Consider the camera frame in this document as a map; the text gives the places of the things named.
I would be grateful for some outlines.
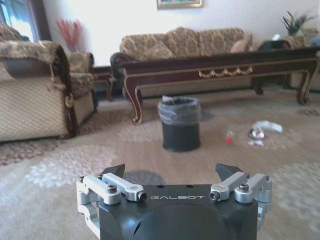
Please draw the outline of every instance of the screw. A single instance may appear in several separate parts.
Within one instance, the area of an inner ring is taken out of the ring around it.
[[[243,192],[248,192],[249,191],[249,185],[248,184],[240,184],[239,189],[242,190]]]
[[[107,189],[108,193],[110,193],[110,194],[114,194],[117,192],[117,186],[115,186],[115,185],[108,185],[106,187],[106,189]]]
[[[210,192],[210,198],[215,202],[218,201],[220,199],[220,193],[217,191],[212,191]]]
[[[147,199],[147,194],[143,191],[138,193],[138,202],[144,202]]]

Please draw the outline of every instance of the silver bracket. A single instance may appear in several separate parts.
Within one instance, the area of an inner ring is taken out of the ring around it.
[[[108,184],[117,186],[128,201],[143,202],[147,199],[144,193],[144,187],[138,184],[132,184],[129,181],[122,179],[112,173],[107,173],[102,176],[102,181]]]
[[[262,226],[266,213],[271,209],[272,181],[265,174],[256,174],[247,183],[247,189],[237,187],[234,190],[234,199],[240,204],[258,202],[258,230]]]
[[[85,176],[76,183],[78,212],[84,214],[85,223],[100,239],[100,222],[97,208],[93,203],[101,200],[107,205],[116,205],[121,201],[121,193],[127,200],[140,202],[147,198],[141,185],[132,184],[112,173],[102,176]]]
[[[247,174],[241,171],[236,172],[223,182],[213,184],[211,186],[210,197],[214,201],[228,200],[230,193],[235,190],[240,184],[247,181]]]

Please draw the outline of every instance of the red flowers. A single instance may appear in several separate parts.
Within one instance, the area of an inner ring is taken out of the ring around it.
[[[67,48],[70,52],[75,52],[77,50],[77,44],[79,42],[81,33],[83,32],[83,25],[79,20],[57,20],[58,25],[57,32],[65,40]]]

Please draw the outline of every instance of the coffee table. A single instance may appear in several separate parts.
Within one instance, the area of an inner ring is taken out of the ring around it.
[[[305,105],[310,88],[319,72],[320,62],[317,52],[320,47],[301,49],[280,49],[276,51],[245,52],[194,57],[188,59],[164,59],[147,62],[124,63],[124,90],[129,96],[134,110],[132,122],[143,121],[140,87],[163,86],[183,83],[200,84],[207,81],[228,81],[292,73],[303,73],[297,102]],[[262,86],[252,86],[257,94],[262,94]]]

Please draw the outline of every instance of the logo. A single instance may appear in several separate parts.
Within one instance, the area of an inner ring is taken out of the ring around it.
[[[195,200],[204,199],[205,196],[151,196],[151,200]]]

